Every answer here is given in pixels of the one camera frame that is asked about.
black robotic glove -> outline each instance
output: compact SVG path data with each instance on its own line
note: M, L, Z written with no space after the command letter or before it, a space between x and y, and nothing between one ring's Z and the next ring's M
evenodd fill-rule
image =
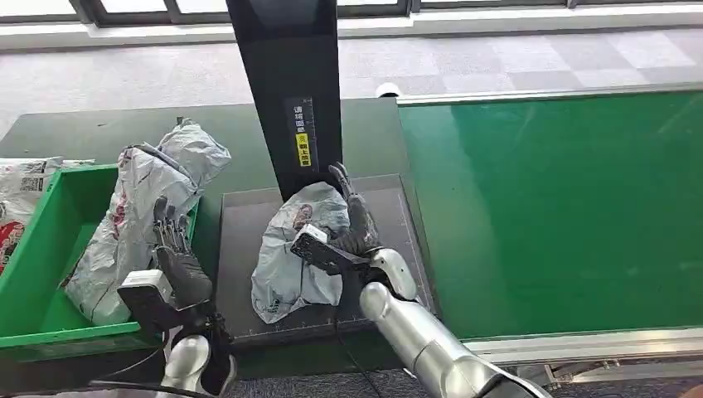
M202 270L187 238L187 218L174 219L176 209L166 197L154 204L154 232L157 236L157 266L173 287L179 308L199 304L212 295L212 281Z
M364 197L354 191L347 169L344 168L343 164L336 163L330 165L329 171L342 187L342 196L347 201L349 213L349 228L342 231L336 239L331 240L330 244L339 250L359 256L380 249L383 245L379 238L376 222Z

gray carpet floor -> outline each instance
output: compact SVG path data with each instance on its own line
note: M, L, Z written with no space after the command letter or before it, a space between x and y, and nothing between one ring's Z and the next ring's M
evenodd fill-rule
M703 82L703 29L342 40L339 51L343 98L372 97L385 82L406 95ZM25 113L251 101L233 43L0 54L0 138ZM384 396L426 396L403 371L371 377ZM701 383L599 383L566 386L555 396L675 398ZM242 381L228 396L342 398L373 391L361 375L344 374Z

gray plastic package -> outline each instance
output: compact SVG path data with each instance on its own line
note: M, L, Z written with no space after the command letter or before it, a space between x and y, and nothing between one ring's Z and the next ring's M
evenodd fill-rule
M145 143L119 155L107 214L65 282L66 295L90 321L109 325L129 318L117 288L131 271L149 265L157 198L166 196L178 218L229 162L229 151L190 119L180 120L156 148Z
M266 323L278 322L311 303L339 304L341 275L327 275L290 252L305 224L333 234L348 228L342 195L325 182L309 185L290 197L266 227L259 262L251 275L251 305Z

green conveyor belt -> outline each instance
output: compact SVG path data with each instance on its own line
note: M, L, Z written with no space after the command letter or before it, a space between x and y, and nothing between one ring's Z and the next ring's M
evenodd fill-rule
M703 94L400 109L461 338L703 324Z

warning sticker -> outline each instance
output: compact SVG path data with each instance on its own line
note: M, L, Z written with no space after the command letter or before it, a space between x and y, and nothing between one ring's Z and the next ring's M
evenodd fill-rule
M288 107L290 128L295 138L295 153L298 165L309 169L310 172L318 170L318 153L315 146L315 115L312 98L291 98L286 100Z
M308 134L295 134L295 143L298 145L298 160L300 161L300 166L311 166L313 163L310 161L310 147L308 146Z

